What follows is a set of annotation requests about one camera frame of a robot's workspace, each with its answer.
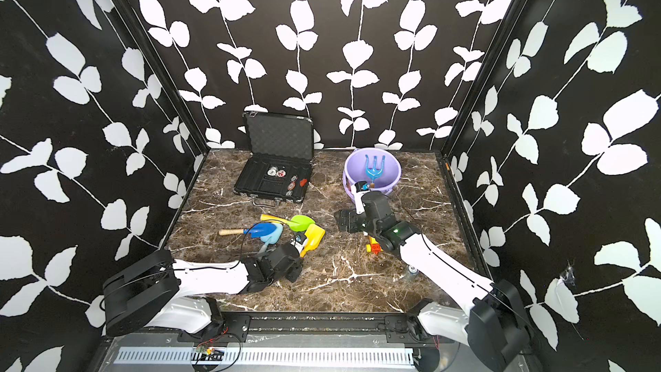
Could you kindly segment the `blue trowel wooden handle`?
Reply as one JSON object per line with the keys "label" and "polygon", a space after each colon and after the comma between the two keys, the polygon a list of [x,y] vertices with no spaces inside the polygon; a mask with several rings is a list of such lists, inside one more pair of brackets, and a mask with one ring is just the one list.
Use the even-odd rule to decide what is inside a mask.
{"label": "blue trowel wooden handle", "polygon": [[249,234],[252,238],[261,238],[271,234],[280,234],[282,225],[280,223],[261,222],[247,229],[222,229],[218,232],[219,236]]}

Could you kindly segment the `green toy trowel yellow handle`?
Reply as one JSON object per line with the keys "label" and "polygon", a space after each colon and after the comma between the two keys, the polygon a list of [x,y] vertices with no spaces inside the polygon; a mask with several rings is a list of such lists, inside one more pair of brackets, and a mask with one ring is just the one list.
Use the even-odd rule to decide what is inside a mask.
{"label": "green toy trowel yellow handle", "polygon": [[297,233],[306,232],[306,230],[315,223],[315,221],[306,215],[295,215],[291,219],[276,217],[274,215],[261,215],[261,221],[282,223]]}

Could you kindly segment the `yellow toy shovel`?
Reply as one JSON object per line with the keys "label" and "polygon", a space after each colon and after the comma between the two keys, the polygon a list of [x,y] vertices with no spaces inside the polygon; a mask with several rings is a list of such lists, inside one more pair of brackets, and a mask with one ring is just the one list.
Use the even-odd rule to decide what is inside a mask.
{"label": "yellow toy shovel", "polygon": [[304,258],[309,251],[316,250],[325,236],[325,229],[316,224],[311,224],[305,232],[306,242],[300,256]]}

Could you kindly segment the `blue toy rake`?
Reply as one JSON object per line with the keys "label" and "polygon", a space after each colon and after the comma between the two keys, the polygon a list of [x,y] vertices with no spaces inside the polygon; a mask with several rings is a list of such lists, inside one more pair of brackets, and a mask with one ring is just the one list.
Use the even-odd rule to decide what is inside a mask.
{"label": "blue toy rake", "polygon": [[376,181],[384,173],[385,163],[386,157],[384,155],[380,158],[377,156],[370,157],[365,155],[365,174],[371,186],[374,186]]}

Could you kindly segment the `purple plastic bucket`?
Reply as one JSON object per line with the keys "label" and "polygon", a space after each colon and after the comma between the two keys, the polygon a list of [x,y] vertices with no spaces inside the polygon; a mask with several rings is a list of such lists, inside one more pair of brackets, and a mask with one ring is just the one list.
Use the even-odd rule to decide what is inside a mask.
{"label": "purple plastic bucket", "polygon": [[402,166],[392,153],[373,147],[357,149],[346,158],[342,175],[344,191],[352,202],[351,208],[356,208],[351,191],[356,183],[366,182],[371,190],[389,196],[401,176]]}

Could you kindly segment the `light blue toy shovel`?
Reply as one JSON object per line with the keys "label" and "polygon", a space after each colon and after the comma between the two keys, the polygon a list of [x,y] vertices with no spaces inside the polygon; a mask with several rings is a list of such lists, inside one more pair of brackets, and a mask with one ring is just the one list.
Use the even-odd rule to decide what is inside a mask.
{"label": "light blue toy shovel", "polygon": [[263,245],[258,253],[264,253],[265,251],[267,251],[269,246],[276,244],[280,239],[281,235],[282,232],[280,234],[271,234],[270,236],[266,236],[266,237],[253,238],[253,239],[260,239],[263,242]]}

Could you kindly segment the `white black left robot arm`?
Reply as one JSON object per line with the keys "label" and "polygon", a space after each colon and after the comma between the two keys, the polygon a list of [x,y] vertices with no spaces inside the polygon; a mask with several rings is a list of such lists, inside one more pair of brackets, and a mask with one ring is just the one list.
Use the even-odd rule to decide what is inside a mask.
{"label": "white black left robot arm", "polygon": [[206,296],[257,293],[284,277],[295,282],[306,245],[294,240],[224,264],[192,263],[173,258],[169,250],[155,251],[103,284],[106,332],[119,337],[164,327],[202,335],[223,324]]}

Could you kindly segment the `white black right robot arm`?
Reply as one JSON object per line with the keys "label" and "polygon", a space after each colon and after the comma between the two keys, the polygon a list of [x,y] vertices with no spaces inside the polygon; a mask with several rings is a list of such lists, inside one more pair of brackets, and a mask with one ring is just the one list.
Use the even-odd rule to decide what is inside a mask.
{"label": "white black right robot arm", "polygon": [[464,344],[491,371],[506,370],[533,336],[518,289],[510,282],[483,277],[451,258],[420,228],[399,220],[380,191],[356,194],[355,206],[335,213],[339,231],[368,234],[457,304],[457,308],[423,304],[413,315],[423,333]]}

